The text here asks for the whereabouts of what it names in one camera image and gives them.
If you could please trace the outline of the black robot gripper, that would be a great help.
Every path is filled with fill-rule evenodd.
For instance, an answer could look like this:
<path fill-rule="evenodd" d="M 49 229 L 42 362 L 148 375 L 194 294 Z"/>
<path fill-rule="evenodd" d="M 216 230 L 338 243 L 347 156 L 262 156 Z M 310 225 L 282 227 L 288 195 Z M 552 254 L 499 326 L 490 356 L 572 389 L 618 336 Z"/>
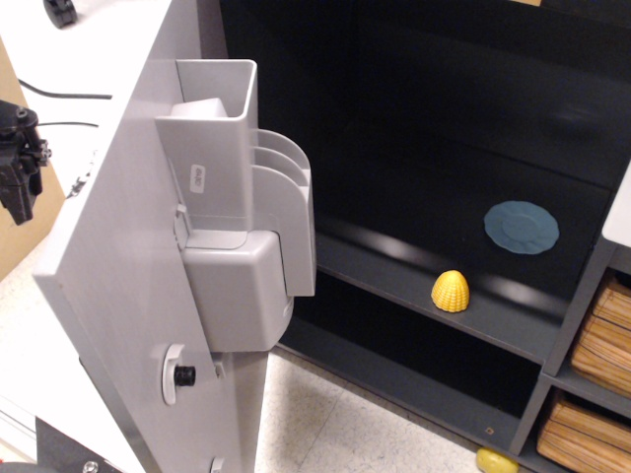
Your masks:
<path fill-rule="evenodd" d="M 1 203 L 17 226 L 34 218 L 42 190 L 40 169 L 51 157 L 37 127 L 33 110 L 1 101 Z"/>

